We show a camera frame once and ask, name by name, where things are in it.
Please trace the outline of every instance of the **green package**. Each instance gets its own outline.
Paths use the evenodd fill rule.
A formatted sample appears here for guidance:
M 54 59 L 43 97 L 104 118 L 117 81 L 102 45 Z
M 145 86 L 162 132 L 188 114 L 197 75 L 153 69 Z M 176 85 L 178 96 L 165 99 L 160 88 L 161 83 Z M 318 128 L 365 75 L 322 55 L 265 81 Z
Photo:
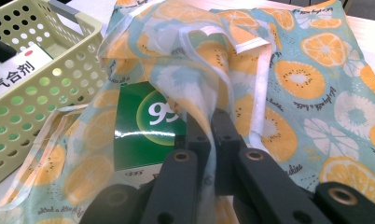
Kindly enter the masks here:
M 115 170 L 159 164 L 174 149 L 186 123 L 149 82 L 120 88 L 115 127 Z

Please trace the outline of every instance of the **white table surface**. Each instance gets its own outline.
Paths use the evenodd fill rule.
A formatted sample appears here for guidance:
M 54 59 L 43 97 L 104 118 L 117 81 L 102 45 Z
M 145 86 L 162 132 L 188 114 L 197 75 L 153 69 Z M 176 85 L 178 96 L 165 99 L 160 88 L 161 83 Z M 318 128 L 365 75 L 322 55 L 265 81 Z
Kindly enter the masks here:
M 195 7 L 203 9 L 210 8 L 253 8 L 253 7 L 274 7 L 293 9 L 290 6 L 281 3 L 275 3 L 266 0 L 184 0 Z M 109 18 L 113 11 L 116 0 L 72 0 L 67 5 L 82 11 L 104 25 L 102 34 L 104 35 Z M 363 50 L 365 59 L 375 72 L 375 21 L 360 19 L 356 17 L 347 17 L 351 29 L 358 41 L 359 47 Z M 71 28 L 75 28 L 74 24 L 69 24 Z M 0 183 L 0 199 L 6 193 L 16 172 L 7 177 Z

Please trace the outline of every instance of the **folded bag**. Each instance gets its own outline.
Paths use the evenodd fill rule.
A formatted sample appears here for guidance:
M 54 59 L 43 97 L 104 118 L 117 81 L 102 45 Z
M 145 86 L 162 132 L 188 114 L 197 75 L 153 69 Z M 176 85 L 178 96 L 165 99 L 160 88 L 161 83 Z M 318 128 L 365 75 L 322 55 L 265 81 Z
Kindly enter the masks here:
M 0 202 L 0 223 L 77 223 L 101 189 L 129 184 L 112 169 L 112 142 L 120 85 L 141 81 L 209 139 L 213 111 L 225 109 L 245 142 L 298 185 L 338 181 L 375 202 L 375 75 L 340 2 L 208 12 L 117 1 L 99 58 L 109 80 L 87 107 L 49 119 Z M 204 177 L 214 173 L 212 149 Z M 203 185 L 199 223 L 235 221 L 228 201 L 217 202 L 213 184 Z

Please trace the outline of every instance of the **plastic basket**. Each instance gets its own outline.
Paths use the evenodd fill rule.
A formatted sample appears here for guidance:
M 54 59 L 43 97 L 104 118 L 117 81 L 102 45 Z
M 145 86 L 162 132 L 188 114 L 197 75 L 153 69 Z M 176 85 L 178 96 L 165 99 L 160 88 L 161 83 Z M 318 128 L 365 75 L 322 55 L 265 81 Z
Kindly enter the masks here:
M 78 23 L 81 33 L 61 22 Z M 88 103 L 103 86 L 96 51 L 102 24 L 54 0 L 15 0 L 0 7 L 0 40 L 17 51 L 33 43 L 53 58 L 0 96 L 0 182 L 24 161 L 48 115 Z

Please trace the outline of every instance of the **basket handle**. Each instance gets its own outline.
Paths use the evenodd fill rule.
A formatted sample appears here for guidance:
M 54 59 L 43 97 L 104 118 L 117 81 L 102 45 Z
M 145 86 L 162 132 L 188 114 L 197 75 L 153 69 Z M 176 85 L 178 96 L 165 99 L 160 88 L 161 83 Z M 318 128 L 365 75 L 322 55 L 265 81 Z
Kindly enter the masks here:
M 51 10 L 54 12 L 64 16 L 66 19 L 73 21 L 74 23 L 78 23 L 75 15 L 79 13 L 78 10 L 67 6 L 66 4 L 63 4 L 57 0 L 49 0 L 49 5 Z

